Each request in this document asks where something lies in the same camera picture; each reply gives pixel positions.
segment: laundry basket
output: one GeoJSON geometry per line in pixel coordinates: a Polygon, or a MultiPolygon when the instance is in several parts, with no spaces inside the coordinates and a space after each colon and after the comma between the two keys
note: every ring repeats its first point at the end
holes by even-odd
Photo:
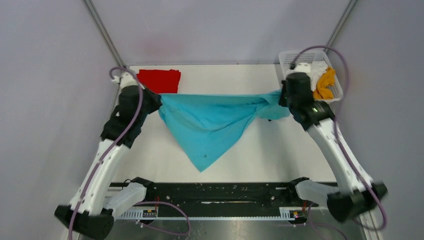
{"type": "MultiPolygon", "coordinates": [[[[284,79],[286,79],[287,72],[290,67],[290,63],[295,59],[295,57],[298,55],[300,51],[299,50],[293,50],[293,51],[282,51],[278,54],[279,64],[281,66],[282,75],[284,76],[284,79]]],[[[329,57],[327,54],[322,50],[309,50],[297,58],[297,63],[312,63],[312,61],[325,61],[325,63],[332,67],[329,57]]],[[[331,90],[334,98],[333,99],[317,99],[318,101],[324,101],[327,103],[340,101],[343,98],[343,90],[340,86],[339,80],[337,79],[337,74],[334,77],[335,83],[334,86],[329,86],[328,89],[331,90]]]]}

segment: table surface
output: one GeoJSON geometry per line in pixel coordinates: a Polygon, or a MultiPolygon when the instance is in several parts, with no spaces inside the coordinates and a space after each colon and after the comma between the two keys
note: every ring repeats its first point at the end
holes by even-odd
{"type": "MultiPolygon", "coordinates": [[[[280,88],[278,64],[154,65],[140,69],[179,70],[180,94],[263,94],[280,88]]],[[[179,147],[159,114],[150,114],[114,182],[141,177],[154,182],[288,182],[299,177],[335,182],[321,150],[289,116],[255,119],[239,141],[203,172],[179,147]]]]}

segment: metal floor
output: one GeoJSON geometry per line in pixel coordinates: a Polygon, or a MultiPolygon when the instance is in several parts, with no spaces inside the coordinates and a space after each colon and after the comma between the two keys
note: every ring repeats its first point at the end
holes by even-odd
{"type": "MultiPolygon", "coordinates": [[[[312,210],[312,219],[316,223],[331,224],[347,235],[349,240],[365,240],[361,227],[349,221],[339,224],[328,210],[312,210]]],[[[155,221],[153,226],[168,231],[185,232],[185,221],[155,221]]],[[[140,228],[134,221],[118,220],[106,240],[319,240],[321,239],[310,226],[281,227],[285,221],[237,221],[210,220],[191,221],[192,231],[187,236],[173,236],[148,228],[140,228]]],[[[335,230],[316,227],[328,240],[344,240],[335,230]]]]}

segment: orange cloth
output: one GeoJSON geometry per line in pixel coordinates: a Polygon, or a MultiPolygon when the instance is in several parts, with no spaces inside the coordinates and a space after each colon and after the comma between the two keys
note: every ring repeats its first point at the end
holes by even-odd
{"type": "Polygon", "coordinates": [[[316,83],[316,89],[313,91],[313,98],[314,99],[333,99],[334,95],[331,92],[330,89],[328,89],[328,86],[334,86],[334,83],[336,82],[335,77],[336,76],[336,70],[334,70],[332,67],[327,67],[327,72],[324,73],[321,78],[316,83]]]}

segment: folded red cloth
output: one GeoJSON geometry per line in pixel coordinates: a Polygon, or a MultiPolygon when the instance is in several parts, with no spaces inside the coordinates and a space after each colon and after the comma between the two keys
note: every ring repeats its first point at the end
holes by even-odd
{"type": "Polygon", "coordinates": [[[141,69],[137,74],[140,83],[156,94],[176,94],[180,77],[178,70],[141,69]]]}

